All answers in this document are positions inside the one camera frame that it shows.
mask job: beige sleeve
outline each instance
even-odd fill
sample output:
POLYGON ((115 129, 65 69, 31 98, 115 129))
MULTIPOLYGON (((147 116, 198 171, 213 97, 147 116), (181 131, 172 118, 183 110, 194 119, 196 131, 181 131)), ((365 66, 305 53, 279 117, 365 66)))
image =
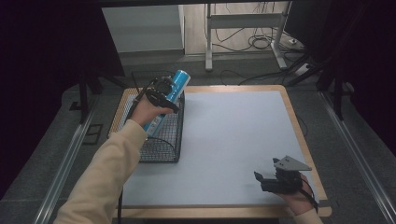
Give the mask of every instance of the beige sleeve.
POLYGON ((111 223, 123 184, 138 164, 146 138, 144 130, 130 119, 122 130, 112 133, 93 156, 54 223, 111 223))
POLYGON ((297 224, 323 224, 314 208, 299 216, 295 216, 294 220, 297 224))

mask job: dark floor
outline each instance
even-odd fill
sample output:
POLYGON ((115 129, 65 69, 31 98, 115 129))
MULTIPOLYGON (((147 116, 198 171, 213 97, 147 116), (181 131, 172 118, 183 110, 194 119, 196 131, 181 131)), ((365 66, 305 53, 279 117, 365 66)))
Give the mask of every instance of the dark floor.
MULTIPOLYGON (((127 77, 121 81, 133 85, 134 74, 139 85, 146 84, 152 77, 174 73, 183 69, 191 75, 189 85, 236 85, 249 77, 278 72, 272 54, 249 55, 241 59, 238 55, 215 56, 214 70, 205 71, 203 57, 165 57, 137 62, 133 57, 121 58, 127 77)), ((282 84, 294 78, 261 76, 251 79, 245 85, 282 84)), ((288 95, 298 116, 311 155, 316 163, 323 187, 329 198, 332 215, 324 217, 324 223, 391 223, 387 222, 373 192, 363 178, 353 155, 336 129, 327 107, 315 87, 318 77, 311 77, 302 83, 287 87, 288 95)), ((98 103, 91 124, 102 125, 97 144, 89 137, 84 139, 76 160, 67 177, 62 192, 56 200, 49 222, 54 219, 59 206, 66 200, 71 188, 91 160, 95 150, 106 140, 106 133, 122 95, 122 88, 101 79, 104 92, 98 95, 98 103)), ((73 87, 63 96, 62 107, 47 133, 42 138, 30 160, 0 202, 0 223, 32 223, 38 208, 50 187, 50 183, 63 159, 65 150, 73 137, 79 122, 79 111, 69 110, 78 101, 78 88, 73 87)), ((386 145, 361 118, 348 96, 343 98, 345 125, 360 146, 361 154, 394 202, 396 200, 396 160, 386 145)), ((183 223, 268 223, 262 219, 240 220, 182 220, 183 223)), ((123 223, 176 223, 172 220, 125 219, 123 223)), ((290 218, 276 220, 279 223, 293 223, 290 218)))

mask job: person's arm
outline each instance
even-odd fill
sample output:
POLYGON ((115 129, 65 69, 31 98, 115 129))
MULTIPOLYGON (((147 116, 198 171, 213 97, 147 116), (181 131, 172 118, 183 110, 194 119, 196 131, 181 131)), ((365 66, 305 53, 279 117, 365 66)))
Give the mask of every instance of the person's arm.
MULTIPOLYGON (((311 188, 308 186, 308 180, 305 175, 301 174, 303 181, 303 190, 312 194, 311 188)), ((317 214, 311 202, 301 193, 295 194, 277 194, 288 204, 291 212, 294 214, 294 220, 297 224, 322 224, 320 217, 317 214)))
POLYGON ((112 133, 95 153, 54 223, 111 223, 122 187, 138 164, 147 138, 142 127, 159 114, 171 112, 144 97, 122 130, 112 133))

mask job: white metal frame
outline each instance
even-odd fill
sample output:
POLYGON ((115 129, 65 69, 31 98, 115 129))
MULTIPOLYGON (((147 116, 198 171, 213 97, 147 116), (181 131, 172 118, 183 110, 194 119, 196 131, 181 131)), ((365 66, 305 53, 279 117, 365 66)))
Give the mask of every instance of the white metal frame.
MULTIPOLYGON (((210 4, 207 4, 206 10, 206 52, 205 52, 205 69, 213 69, 213 50, 212 50, 212 29, 232 29, 232 28, 265 28, 277 27, 278 31, 283 31, 288 18, 291 2, 288 2, 283 8, 282 13, 269 14, 236 14, 236 15, 211 15, 210 4)), ((280 69, 286 69, 286 63, 283 59, 279 41, 282 32, 277 32, 271 48, 275 54, 280 69)))

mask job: hand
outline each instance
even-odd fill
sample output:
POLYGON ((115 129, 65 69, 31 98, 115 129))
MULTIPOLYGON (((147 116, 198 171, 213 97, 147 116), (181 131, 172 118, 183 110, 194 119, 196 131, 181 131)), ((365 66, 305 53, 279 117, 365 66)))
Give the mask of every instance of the hand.
MULTIPOLYGON (((308 194, 312 194, 312 189, 308 186, 308 180, 305 175, 301 174, 301 179, 303 181, 303 190, 308 194)), ((294 215, 298 216, 314 208, 311 202, 301 193, 296 192, 294 194, 277 194, 288 204, 290 210, 294 215)))
POLYGON ((144 95, 137 104, 131 119, 144 127, 146 123, 154 120, 158 115, 170 113, 173 113, 172 109, 155 106, 149 101, 146 95, 144 95))

